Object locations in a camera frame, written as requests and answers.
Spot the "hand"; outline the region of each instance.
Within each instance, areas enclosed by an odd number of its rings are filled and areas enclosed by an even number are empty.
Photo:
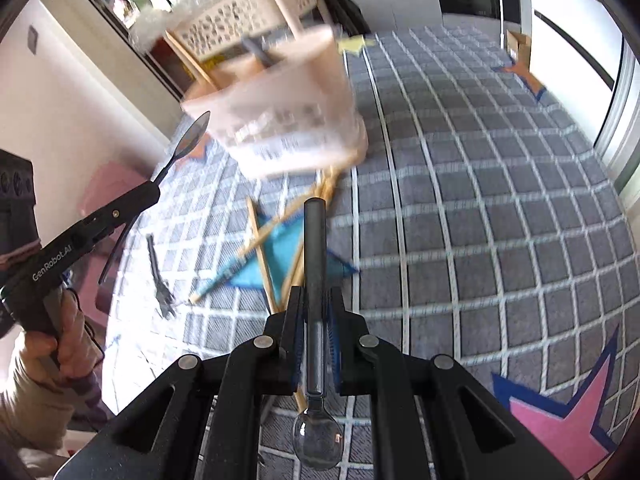
[[[37,383],[60,386],[65,379],[87,377],[102,357],[102,353],[84,329],[84,314],[78,309],[75,296],[68,290],[62,293],[60,306],[62,337],[56,338],[42,332],[22,332],[16,346],[27,375]],[[39,358],[49,356],[58,348],[60,375],[54,382]]]

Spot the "metal pivot screw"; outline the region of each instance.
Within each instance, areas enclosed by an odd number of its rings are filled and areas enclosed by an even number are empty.
[[[259,335],[254,339],[254,346],[256,348],[270,348],[273,344],[273,338],[268,335]]]
[[[453,368],[453,359],[448,355],[440,354],[434,357],[433,364],[440,370],[451,370]]]
[[[178,366],[183,370],[191,370],[198,364],[198,358],[195,355],[183,355],[178,359]]]
[[[380,340],[371,334],[364,335],[360,338],[360,346],[364,348],[375,348],[380,343]]]

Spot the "pink star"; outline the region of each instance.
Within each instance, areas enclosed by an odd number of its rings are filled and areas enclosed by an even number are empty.
[[[609,451],[591,434],[607,384],[609,355],[574,408],[564,418],[511,398],[511,413],[553,453],[574,476],[580,478]]]

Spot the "spoon handle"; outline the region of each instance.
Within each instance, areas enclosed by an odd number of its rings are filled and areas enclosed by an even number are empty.
[[[326,207],[321,198],[305,202],[306,393],[324,397],[326,310]]]

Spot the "orange star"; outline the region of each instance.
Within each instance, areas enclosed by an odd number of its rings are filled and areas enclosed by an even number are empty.
[[[517,76],[520,76],[520,78],[522,78],[522,80],[524,81],[524,84],[527,85],[527,88],[531,90],[531,93],[534,95],[534,97],[536,99],[540,99],[540,95],[545,89],[545,86],[540,81],[538,81],[531,72],[529,72],[529,69],[521,61],[517,61],[513,64],[513,66],[503,66],[497,70],[505,73],[511,72]]]

